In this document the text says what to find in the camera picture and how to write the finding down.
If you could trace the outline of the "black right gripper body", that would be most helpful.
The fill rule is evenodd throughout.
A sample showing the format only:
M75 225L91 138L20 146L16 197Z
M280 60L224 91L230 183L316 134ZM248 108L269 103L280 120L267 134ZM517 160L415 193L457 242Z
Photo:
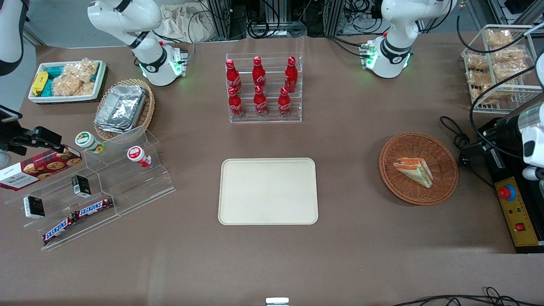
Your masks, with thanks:
M19 119L21 119L23 115L5 106L1 106L0 108L1 147L38 147L36 141L31 137L33 131L23 128L19 124Z

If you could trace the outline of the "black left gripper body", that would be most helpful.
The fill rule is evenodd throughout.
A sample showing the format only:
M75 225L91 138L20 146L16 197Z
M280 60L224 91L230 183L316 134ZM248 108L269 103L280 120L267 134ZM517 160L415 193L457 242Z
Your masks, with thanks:
M484 129L484 136L497 147L522 147L518 116L494 118Z

